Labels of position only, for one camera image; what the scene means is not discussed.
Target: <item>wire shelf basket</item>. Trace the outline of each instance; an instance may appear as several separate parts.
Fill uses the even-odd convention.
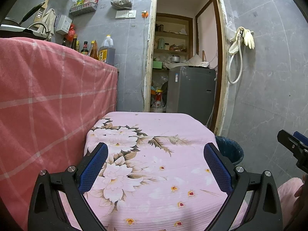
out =
[[[90,12],[95,12],[97,9],[97,3],[95,2],[89,2],[86,4],[82,4],[76,7],[72,7],[70,9],[70,15],[72,16],[79,16],[82,14],[90,13]]]

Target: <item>rubber glove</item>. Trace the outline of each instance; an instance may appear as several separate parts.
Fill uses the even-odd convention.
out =
[[[237,29],[237,31],[235,33],[235,36],[231,40],[234,43],[229,48],[229,54],[230,55],[234,55],[234,54],[236,54],[238,52],[238,36],[239,36],[241,30],[245,30],[245,29],[243,27],[238,27],[238,29]]]
[[[254,49],[254,38],[252,37],[252,34],[249,29],[244,29],[243,38],[245,45],[248,46],[250,49]]]

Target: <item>metal screw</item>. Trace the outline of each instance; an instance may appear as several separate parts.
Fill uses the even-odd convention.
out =
[[[41,171],[39,172],[39,175],[40,175],[40,176],[43,176],[44,174],[46,174],[46,170],[45,170],[45,169],[43,169],[43,170],[41,170]]]
[[[264,173],[265,173],[266,176],[272,176],[272,173],[269,172],[269,171],[265,171]]]
[[[237,167],[236,167],[236,171],[238,171],[239,173],[241,173],[241,172],[244,172],[244,169],[243,169],[243,167],[241,167],[241,166],[237,166]]]
[[[75,166],[69,166],[67,171],[69,172],[74,172],[76,170],[76,167]]]

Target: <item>red plastic bag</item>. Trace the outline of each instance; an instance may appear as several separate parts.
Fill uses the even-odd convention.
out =
[[[66,38],[68,41],[73,41],[74,34],[75,34],[74,27],[75,27],[75,25],[74,25],[74,24],[71,24],[71,25],[70,25],[70,29],[68,30],[68,33],[65,35],[65,38]]]

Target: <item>green box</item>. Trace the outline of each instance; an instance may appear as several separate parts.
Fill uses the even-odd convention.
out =
[[[163,65],[163,62],[161,62],[161,61],[153,61],[152,62],[152,68],[154,68],[154,69],[161,69],[162,65]]]

